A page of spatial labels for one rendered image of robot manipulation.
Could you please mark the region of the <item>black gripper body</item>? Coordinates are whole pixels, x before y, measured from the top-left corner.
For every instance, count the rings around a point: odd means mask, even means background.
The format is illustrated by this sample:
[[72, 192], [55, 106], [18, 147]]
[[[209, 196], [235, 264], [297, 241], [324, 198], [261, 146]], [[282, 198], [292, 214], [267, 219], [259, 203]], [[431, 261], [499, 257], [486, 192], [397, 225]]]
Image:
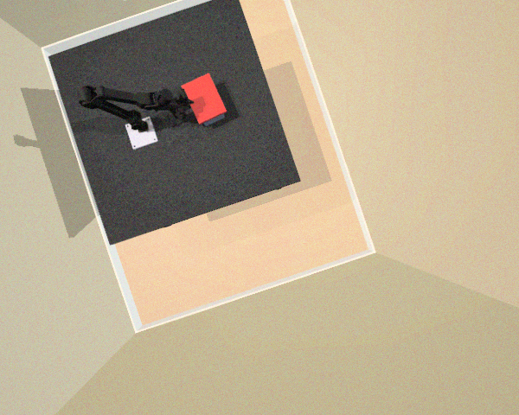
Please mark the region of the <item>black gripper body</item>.
[[[182, 105], [182, 104], [186, 103], [187, 100], [188, 100], [188, 96], [187, 96], [187, 94], [186, 94], [186, 92], [184, 91], [183, 88], [180, 88], [180, 89], [179, 89], [179, 91], [178, 91], [178, 93], [177, 93], [177, 96], [178, 96], [178, 99], [177, 99], [177, 98], [174, 98], [174, 99], [171, 101], [171, 103], [170, 103], [170, 108], [169, 108], [169, 112], [172, 112], [172, 111], [174, 110], [174, 109], [172, 110], [173, 106], [176, 106], [176, 105]], [[178, 117], [175, 115], [174, 112], [172, 112], [172, 114], [173, 114], [174, 118], [178, 118]]]

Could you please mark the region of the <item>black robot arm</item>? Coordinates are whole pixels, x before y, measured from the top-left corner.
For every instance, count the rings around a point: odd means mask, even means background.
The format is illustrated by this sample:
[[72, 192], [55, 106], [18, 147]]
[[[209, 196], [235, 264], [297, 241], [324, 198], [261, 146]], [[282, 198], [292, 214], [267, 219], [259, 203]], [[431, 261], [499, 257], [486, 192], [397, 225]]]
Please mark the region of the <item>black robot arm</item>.
[[[93, 90], [96, 90], [97, 92]], [[128, 93], [106, 88], [104, 86], [93, 87], [86, 85], [78, 88], [77, 91], [80, 105], [90, 109], [99, 108], [103, 111], [111, 113], [112, 115], [120, 117], [124, 119], [129, 125], [131, 125], [132, 130], [138, 130], [138, 132], [149, 130], [147, 122], [144, 122], [141, 119], [141, 114], [135, 110], [128, 112], [127, 110], [122, 109], [108, 102], [107, 100], [132, 104], [147, 111], [155, 110], [158, 112], [168, 111], [170, 108], [170, 103], [174, 98], [173, 93], [169, 89], [163, 89], [162, 91], [158, 91], [158, 93], [153, 91], [147, 93]], [[181, 105], [173, 106], [172, 110], [172, 112], [174, 112], [180, 120], [185, 118], [186, 112], [181, 107]]]

